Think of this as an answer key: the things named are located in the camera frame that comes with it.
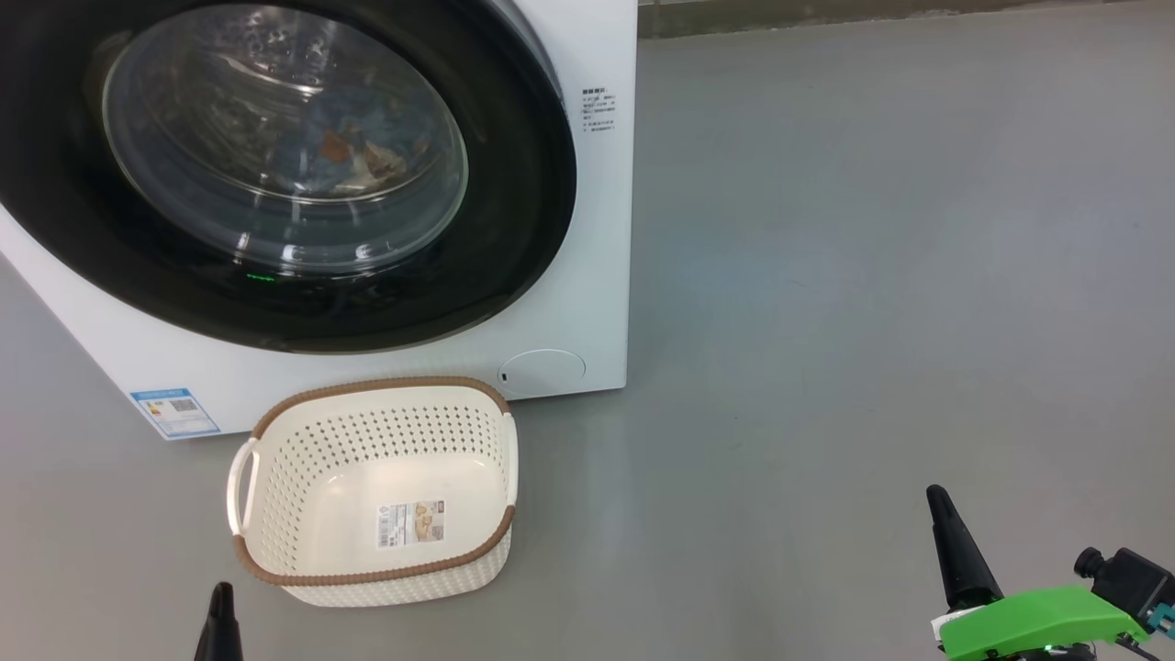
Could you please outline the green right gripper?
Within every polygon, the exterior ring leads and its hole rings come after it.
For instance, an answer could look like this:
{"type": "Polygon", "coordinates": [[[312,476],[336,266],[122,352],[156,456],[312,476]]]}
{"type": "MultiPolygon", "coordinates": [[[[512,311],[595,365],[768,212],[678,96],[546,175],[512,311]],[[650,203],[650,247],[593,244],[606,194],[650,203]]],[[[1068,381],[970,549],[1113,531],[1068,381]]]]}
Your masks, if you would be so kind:
{"type": "Polygon", "coordinates": [[[944,486],[924,491],[948,611],[932,622],[948,660],[994,660],[1077,643],[1150,639],[1128,612],[1079,586],[1003,598],[995,576],[944,486]]]}

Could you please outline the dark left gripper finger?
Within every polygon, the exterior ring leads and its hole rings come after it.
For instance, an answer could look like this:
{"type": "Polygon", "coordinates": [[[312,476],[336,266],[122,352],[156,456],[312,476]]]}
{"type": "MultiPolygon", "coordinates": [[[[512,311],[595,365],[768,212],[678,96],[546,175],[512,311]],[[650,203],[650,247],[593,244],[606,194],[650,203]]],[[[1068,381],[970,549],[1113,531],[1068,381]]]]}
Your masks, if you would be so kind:
{"type": "Polygon", "coordinates": [[[231,584],[212,591],[207,616],[194,653],[195,661],[241,661],[243,650],[231,584]]]}

